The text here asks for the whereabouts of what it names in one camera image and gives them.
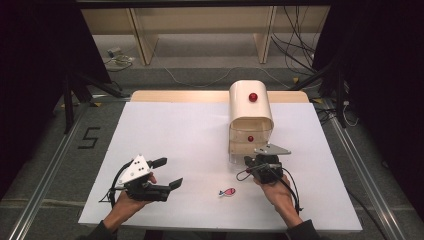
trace metal rail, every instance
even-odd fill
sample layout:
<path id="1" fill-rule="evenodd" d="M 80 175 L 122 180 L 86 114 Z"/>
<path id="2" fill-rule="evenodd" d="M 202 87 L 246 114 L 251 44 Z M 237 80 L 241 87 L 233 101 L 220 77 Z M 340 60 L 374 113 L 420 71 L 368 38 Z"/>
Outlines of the metal rail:
<path id="1" fill-rule="evenodd" d="M 333 108 L 333 104 L 328 99 L 325 100 L 325 105 L 327 108 Z M 336 118 L 331 119 L 334 129 L 337 132 L 337 135 L 342 142 L 346 153 L 351 160 L 353 167 L 355 168 L 356 173 L 358 174 L 359 179 L 361 180 L 362 185 L 365 188 L 365 191 L 368 194 L 368 197 L 371 200 L 372 205 L 375 208 L 380 220 L 383 224 L 384 229 L 388 237 L 392 240 L 404 240 L 405 235 L 401 230 L 398 221 L 396 220 L 395 215 L 384 199 L 380 189 L 375 183 L 371 173 L 368 171 L 368 168 L 364 164 L 361 155 L 356 149 L 355 145 L 352 142 L 352 139 L 349 136 L 349 133 L 346 129 L 342 129 L 340 123 Z"/>
<path id="2" fill-rule="evenodd" d="M 89 107 L 89 103 L 81 104 L 78 108 L 76 115 L 76 121 L 70 131 L 62 138 L 59 147 L 57 148 L 55 154 L 53 155 L 52 160 L 50 161 L 47 170 L 44 172 L 44 175 L 39 182 L 37 188 L 35 189 L 32 197 L 28 201 L 25 209 L 22 211 L 20 217 L 15 223 L 15 227 L 11 231 L 9 240 L 18 240 L 24 239 L 28 230 L 38 212 L 38 209 L 43 202 L 44 197 L 47 194 L 47 191 L 50 188 L 51 183 L 56 176 L 56 173 L 65 157 L 65 154 L 69 148 L 71 141 L 73 140 L 75 133 L 79 127 L 81 118 L 85 114 Z"/>

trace floor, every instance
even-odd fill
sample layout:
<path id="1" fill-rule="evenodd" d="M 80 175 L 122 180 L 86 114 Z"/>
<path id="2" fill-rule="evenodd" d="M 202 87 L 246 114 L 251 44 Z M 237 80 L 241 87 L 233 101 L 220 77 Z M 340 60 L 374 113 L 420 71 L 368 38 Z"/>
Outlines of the floor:
<path id="1" fill-rule="evenodd" d="M 286 41 L 290 39 L 290 35 L 278 37 Z M 318 37 L 305 34 L 304 41 L 312 45 Z M 307 77 L 301 74 L 307 71 L 290 59 L 286 61 L 275 44 L 270 46 L 267 63 L 259 64 L 251 35 L 161 35 L 149 66 L 140 64 L 132 36 L 94 36 L 94 39 L 105 62 L 109 60 L 106 50 L 112 47 L 119 46 L 130 57 L 132 66 L 110 72 L 115 82 L 111 86 L 119 86 L 127 93 L 138 89 L 224 90 L 241 79 L 261 79 L 269 90 L 285 90 L 293 86 L 296 78 L 303 80 Z M 289 50 L 301 63 L 307 64 L 302 51 L 295 47 Z M 111 71 L 125 67 L 106 65 Z M 318 84 L 305 89 L 309 98 L 319 98 Z M 95 88 L 91 91 L 96 96 L 104 94 Z M 90 228 L 79 225 L 78 218 L 125 105 L 125 100 L 115 98 L 98 98 L 95 102 L 99 104 L 88 106 L 75 100 L 79 121 L 74 132 L 68 135 L 63 134 L 65 113 L 62 100 L 58 102 L 33 158 L 24 165 L 1 201 L 0 239 L 10 236 L 13 236 L 10 239 L 75 239 L 89 233 Z M 316 108 L 330 109 L 333 104 L 330 98 L 315 103 Z M 322 234 L 331 239 L 384 239 L 378 230 L 381 228 L 387 239 L 423 239 L 422 220 L 402 193 L 390 169 L 385 167 L 384 159 L 360 120 L 355 125 L 354 109 L 347 108 L 346 118 L 355 126 L 348 125 L 341 130 L 332 115 L 318 114 L 323 119 L 323 131 L 346 187 L 370 213 L 368 215 L 352 197 L 364 230 L 350 234 Z M 84 148 L 93 143 L 87 140 L 87 131 L 88 136 L 98 139 L 92 148 Z M 391 215 L 393 220 L 385 219 Z M 144 233 L 142 229 L 123 228 L 119 239 L 142 239 Z M 229 239 L 266 237 L 253 233 L 228 236 Z"/>

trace hand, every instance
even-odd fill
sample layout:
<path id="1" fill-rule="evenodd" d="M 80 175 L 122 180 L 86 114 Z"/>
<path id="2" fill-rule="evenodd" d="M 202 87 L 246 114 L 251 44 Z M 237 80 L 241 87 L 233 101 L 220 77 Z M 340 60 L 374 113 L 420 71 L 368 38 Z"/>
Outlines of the hand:
<path id="1" fill-rule="evenodd" d="M 286 175 L 283 175 L 281 179 L 290 186 L 290 181 L 287 179 Z M 283 218 L 287 227 L 292 228 L 303 222 L 296 213 L 291 193 L 286 186 L 279 181 L 269 184 L 261 184 L 256 178 L 254 178 L 253 181 L 262 188 L 266 198 L 274 205 L 275 210 Z"/>
<path id="2" fill-rule="evenodd" d="M 152 183 L 157 182 L 153 173 L 150 173 L 149 181 Z M 114 232 L 122 223 L 126 222 L 149 203 L 151 203 L 151 201 L 137 201 L 131 199 L 126 192 L 121 192 L 112 211 L 103 220 L 103 224 L 111 232 Z"/>

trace sleeve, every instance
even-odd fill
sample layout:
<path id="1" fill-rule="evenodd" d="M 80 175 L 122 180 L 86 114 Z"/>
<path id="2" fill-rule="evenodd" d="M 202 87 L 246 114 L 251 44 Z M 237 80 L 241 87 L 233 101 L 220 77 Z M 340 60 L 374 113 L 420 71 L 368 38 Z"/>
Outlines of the sleeve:
<path id="1" fill-rule="evenodd" d="M 80 236 L 77 240 L 115 240 L 117 239 L 116 233 L 111 233 L 103 224 L 103 221 L 97 225 L 95 229 L 88 236 Z"/>
<path id="2" fill-rule="evenodd" d="M 320 240 L 321 238 L 315 230 L 312 220 L 305 221 L 294 228 L 287 230 L 287 235 L 291 240 Z"/>

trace small red object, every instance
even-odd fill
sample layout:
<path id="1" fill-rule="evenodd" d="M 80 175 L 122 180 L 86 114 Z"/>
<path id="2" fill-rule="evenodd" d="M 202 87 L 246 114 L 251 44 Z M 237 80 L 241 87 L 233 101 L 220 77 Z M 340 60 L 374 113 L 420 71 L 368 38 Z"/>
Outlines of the small red object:
<path id="1" fill-rule="evenodd" d="M 256 102 L 256 100 L 258 100 L 258 94 L 256 93 L 249 94 L 249 101 Z"/>

